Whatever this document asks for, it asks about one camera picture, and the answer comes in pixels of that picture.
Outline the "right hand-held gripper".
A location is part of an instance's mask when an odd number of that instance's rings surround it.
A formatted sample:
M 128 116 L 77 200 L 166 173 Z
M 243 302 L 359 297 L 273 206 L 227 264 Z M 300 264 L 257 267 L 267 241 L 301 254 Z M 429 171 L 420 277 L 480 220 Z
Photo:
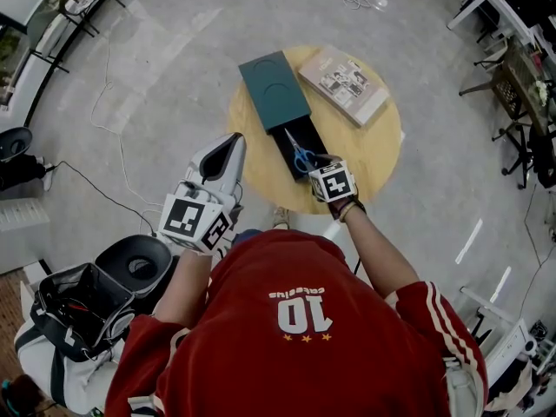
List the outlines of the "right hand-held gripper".
M 319 202 L 336 202 L 351 195 L 356 195 L 353 174 L 347 162 L 339 160 L 308 173 L 315 198 Z

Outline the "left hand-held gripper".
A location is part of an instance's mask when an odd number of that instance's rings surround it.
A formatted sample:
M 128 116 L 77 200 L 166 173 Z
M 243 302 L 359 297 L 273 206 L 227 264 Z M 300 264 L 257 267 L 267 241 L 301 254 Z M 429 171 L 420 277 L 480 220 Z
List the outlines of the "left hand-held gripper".
M 161 238 L 199 255 L 225 255 L 243 206 L 240 186 L 247 144 L 238 132 L 197 151 L 163 206 Z

